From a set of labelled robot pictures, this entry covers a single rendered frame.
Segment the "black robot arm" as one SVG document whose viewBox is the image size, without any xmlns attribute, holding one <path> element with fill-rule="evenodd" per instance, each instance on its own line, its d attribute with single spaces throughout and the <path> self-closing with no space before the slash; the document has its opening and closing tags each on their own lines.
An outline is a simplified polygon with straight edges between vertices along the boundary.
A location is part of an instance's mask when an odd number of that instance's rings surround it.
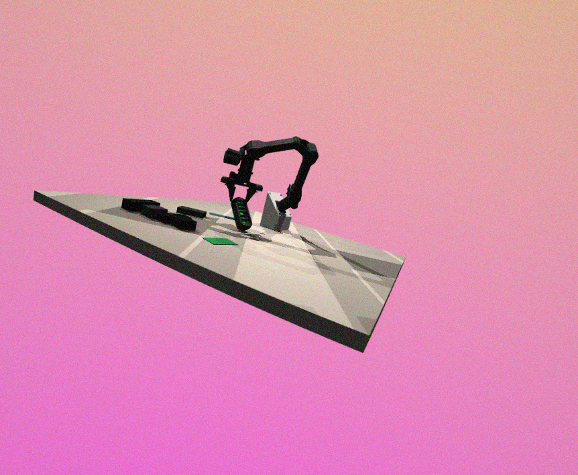
<svg viewBox="0 0 578 475">
<path fill-rule="evenodd" d="M 286 213 L 286 210 L 289 208 L 298 208 L 298 203 L 302 197 L 303 184 L 307 178 L 310 167 L 315 164 L 319 157 L 314 143 L 300 139 L 297 136 L 268 142 L 252 140 L 246 145 L 240 147 L 239 151 L 228 148 L 225 152 L 223 162 L 234 166 L 238 166 L 241 162 L 240 167 L 253 170 L 255 160 L 260 160 L 260 158 L 269 153 L 282 152 L 286 150 L 296 150 L 302 155 L 302 163 L 296 176 L 296 180 L 293 184 L 289 184 L 289 187 L 287 188 L 287 197 L 280 201 L 275 201 L 279 211 Z"/>
</svg>

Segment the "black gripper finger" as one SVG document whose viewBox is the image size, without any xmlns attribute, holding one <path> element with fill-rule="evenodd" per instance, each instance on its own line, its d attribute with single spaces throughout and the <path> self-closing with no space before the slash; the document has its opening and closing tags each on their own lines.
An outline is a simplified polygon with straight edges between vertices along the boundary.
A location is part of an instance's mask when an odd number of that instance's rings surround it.
<svg viewBox="0 0 578 475">
<path fill-rule="evenodd" d="M 229 185 L 227 185 L 227 184 L 225 184 L 225 185 L 227 186 L 227 188 L 228 188 L 228 190 L 229 190 L 229 199 L 230 199 L 230 201 L 232 201 L 232 200 L 233 200 L 233 197 L 234 197 L 234 194 L 235 194 L 235 189 L 236 189 L 236 187 L 229 186 Z"/>
<path fill-rule="evenodd" d="M 257 193 L 257 191 L 253 191 L 253 190 L 251 190 L 251 189 L 246 189 L 246 191 L 247 191 L 247 193 L 246 193 L 246 196 L 245 196 L 245 200 L 246 200 L 246 202 L 248 202 L 248 200 L 250 200 L 250 198 L 251 198 L 255 193 Z"/>
</svg>

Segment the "green block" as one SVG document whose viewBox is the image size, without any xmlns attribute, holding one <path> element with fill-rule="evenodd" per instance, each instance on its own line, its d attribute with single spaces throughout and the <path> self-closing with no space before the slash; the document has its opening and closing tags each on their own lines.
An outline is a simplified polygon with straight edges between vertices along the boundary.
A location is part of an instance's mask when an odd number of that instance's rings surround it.
<svg viewBox="0 0 578 475">
<path fill-rule="evenodd" d="M 212 238 L 212 237 L 203 237 L 206 241 L 212 243 L 213 245 L 238 245 L 227 238 Z"/>
</svg>

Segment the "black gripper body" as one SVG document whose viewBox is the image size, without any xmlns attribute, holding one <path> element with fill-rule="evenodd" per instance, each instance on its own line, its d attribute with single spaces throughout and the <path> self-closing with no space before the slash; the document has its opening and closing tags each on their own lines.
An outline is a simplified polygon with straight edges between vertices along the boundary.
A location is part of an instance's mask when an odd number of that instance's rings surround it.
<svg viewBox="0 0 578 475">
<path fill-rule="evenodd" d="M 229 186 L 233 186 L 233 187 L 236 184 L 239 186 L 247 187 L 248 189 L 251 189 L 253 191 L 256 191 L 256 190 L 262 191 L 263 190 L 262 185 L 253 184 L 250 182 L 251 175 L 253 175 L 253 172 L 252 172 L 253 170 L 248 169 L 248 168 L 244 168 L 244 167 L 239 167 L 239 169 L 237 171 L 239 171 L 239 173 L 238 173 L 238 176 L 236 179 L 222 176 L 220 182 L 225 183 Z"/>
</svg>

